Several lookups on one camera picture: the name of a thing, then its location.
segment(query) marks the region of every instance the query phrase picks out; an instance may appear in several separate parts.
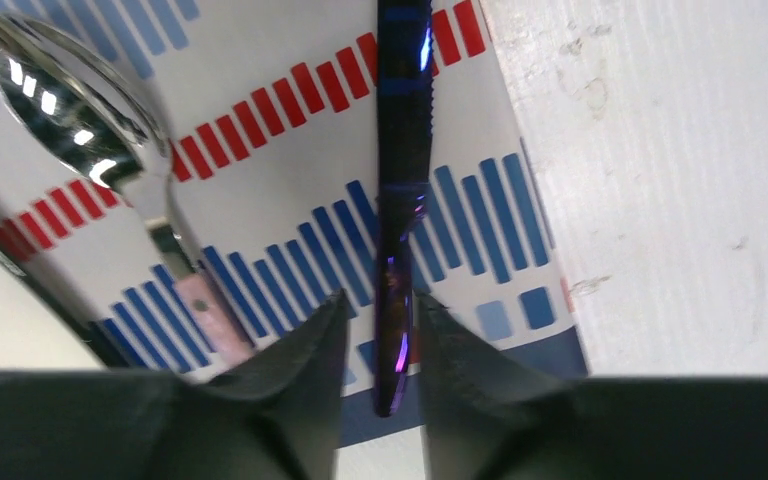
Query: spoon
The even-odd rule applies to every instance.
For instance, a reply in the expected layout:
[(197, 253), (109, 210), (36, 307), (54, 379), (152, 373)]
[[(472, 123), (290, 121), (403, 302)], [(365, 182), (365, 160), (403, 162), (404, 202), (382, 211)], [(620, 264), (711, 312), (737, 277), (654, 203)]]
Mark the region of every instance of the spoon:
[(122, 195), (175, 278), (175, 290), (229, 366), (254, 354), (221, 294), (172, 225), (172, 163), (156, 115), (113, 67), (67, 33), (0, 14), (0, 94), (16, 120), (64, 165)]

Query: spoon bowl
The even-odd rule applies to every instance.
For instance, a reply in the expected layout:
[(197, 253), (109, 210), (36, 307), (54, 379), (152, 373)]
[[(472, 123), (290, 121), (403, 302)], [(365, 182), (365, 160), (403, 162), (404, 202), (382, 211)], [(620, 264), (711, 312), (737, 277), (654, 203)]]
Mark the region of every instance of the spoon bowl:
[(168, 175), (166, 134), (106, 60), (45, 22), (0, 14), (0, 95), (63, 164), (124, 193), (144, 173)]

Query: white surface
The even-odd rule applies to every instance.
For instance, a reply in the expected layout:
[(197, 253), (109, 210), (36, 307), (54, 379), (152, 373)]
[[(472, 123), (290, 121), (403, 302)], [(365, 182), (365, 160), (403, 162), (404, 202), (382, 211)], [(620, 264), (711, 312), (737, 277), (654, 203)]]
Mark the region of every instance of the white surface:
[[(483, 3), (595, 373), (768, 373), (768, 2)], [(0, 366), (86, 361), (7, 333), (10, 281)], [(419, 438), (340, 478), (422, 478)]]

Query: blue square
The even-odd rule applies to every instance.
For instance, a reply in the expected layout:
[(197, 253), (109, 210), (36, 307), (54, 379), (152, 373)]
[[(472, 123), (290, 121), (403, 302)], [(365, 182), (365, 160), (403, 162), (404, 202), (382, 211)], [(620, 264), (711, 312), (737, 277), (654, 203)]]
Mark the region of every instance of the blue square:
[(375, 371), (375, 343), (366, 342), (358, 345), (358, 352), (360, 352), (360, 358), (366, 363), (366, 367), (370, 372)]
[(555, 314), (552, 312), (552, 302), (549, 301), (549, 292), (545, 287), (529, 290), (519, 296), (525, 319), (532, 330), (548, 327), (555, 323)]
[(346, 367), (346, 373), (343, 376), (343, 385), (351, 385), (357, 381), (357, 377), (355, 377), (355, 374), (352, 373), (352, 369), (349, 367)]
[(502, 340), (513, 335), (508, 314), (505, 313), (505, 305), (500, 301), (485, 303), (475, 307), (478, 321), (484, 337), (489, 341)]

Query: iridescent knife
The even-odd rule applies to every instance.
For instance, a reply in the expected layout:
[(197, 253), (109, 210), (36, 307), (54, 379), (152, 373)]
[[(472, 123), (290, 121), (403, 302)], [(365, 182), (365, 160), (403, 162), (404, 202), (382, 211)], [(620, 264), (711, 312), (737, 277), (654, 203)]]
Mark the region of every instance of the iridescent knife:
[(431, 163), (431, 0), (378, 2), (375, 413), (399, 408), (410, 366), (412, 258)]

